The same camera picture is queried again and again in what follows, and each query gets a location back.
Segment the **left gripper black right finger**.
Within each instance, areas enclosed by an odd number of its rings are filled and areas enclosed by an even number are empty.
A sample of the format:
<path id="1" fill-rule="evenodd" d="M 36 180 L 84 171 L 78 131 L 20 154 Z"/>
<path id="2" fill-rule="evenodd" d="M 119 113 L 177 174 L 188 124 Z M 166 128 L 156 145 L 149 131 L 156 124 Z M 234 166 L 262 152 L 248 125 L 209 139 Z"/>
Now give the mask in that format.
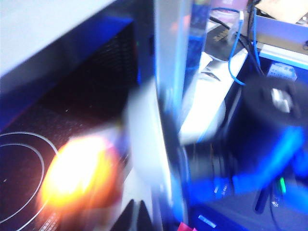
<path id="1" fill-rule="evenodd" d="M 153 231 L 153 225 L 144 201 L 140 202 L 139 208 L 139 231 Z"/>

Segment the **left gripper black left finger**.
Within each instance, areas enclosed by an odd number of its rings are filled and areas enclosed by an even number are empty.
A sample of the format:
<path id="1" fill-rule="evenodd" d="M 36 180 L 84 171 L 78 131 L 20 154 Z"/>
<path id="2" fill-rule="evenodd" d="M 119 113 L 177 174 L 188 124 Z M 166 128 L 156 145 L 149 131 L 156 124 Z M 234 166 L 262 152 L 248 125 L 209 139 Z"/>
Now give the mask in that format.
<path id="1" fill-rule="evenodd" d="M 133 213 L 134 213 L 134 206 L 135 206 L 135 201 L 131 199 L 125 209 L 123 210 L 123 221 L 122 225 L 123 231 L 129 231 L 131 226 L 132 226 L 132 220 L 133 220 Z"/>

